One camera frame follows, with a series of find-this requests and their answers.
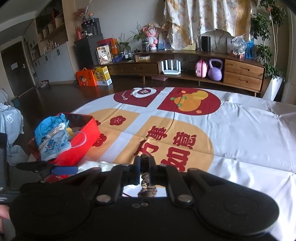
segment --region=red kettle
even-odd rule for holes
[[[79,26],[76,27],[76,37],[77,37],[77,40],[82,39],[82,34]]]

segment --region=cabinet handle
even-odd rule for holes
[[[244,67],[241,67],[241,69],[246,69],[247,71],[250,71],[250,69],[248,69],[248,68],[244,68]]]
[[[241,81],[241,82],[245,82],[245,83],[248,83],[247,80],[241,80],[241,79],[239,79],[239,81]]]

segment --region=stuffed toy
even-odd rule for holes
[[[143,32],[145,32],[147,38],[146,41],[151,46],[151,50],[156,50],[156,44],[158,43],[156,35],[156,27],[154,24],[148,23],[148,27],[143,28]]]

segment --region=dark wooden floor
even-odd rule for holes
[[[97,98],[132,89],[134,87],[195,87],[223,90],[229,92],[253,95],[252,92],[210,83],[201,83],[191,80],[168,79],[167,81],[146,78],[142,83],[141,77],[113,77],[110,86],[79,87],[75,84],[50,85],[42,89],[33,89],[19,98],[20,111],[24,116],[24,133],[15,144],[20,145],[29,153],[27,143],[34,136],[37,125],[46,117],[61,112],[72,112],[80,106]]]

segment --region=metal screw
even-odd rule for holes
[[[99,196],[97,196],[96,199],[97,199],[97,201],[103,202],[103,203],[108,203],[111,201],[111,197],[106,194],[99,195]]]
[[[194,168],[194,167],[192,167],[192,168],[188,168],[188,171],[198,171],[198,169],[197,169],[197,168]]]
[[[132,207],[134,207],[134,208],[139,208],[139,207],[140,207],[140,204],[139,204],[139,203],[133,203],[133,204],[132,204]]]
[[[192,201],[192,197],[187,194],[181,194],[178,196],[178,200],[184,203],[190,203]]]
[[[143,207],[147,207],[149,205],[149,203],[147,203],[147,202],[141,202],[141,206],[143,206]]]

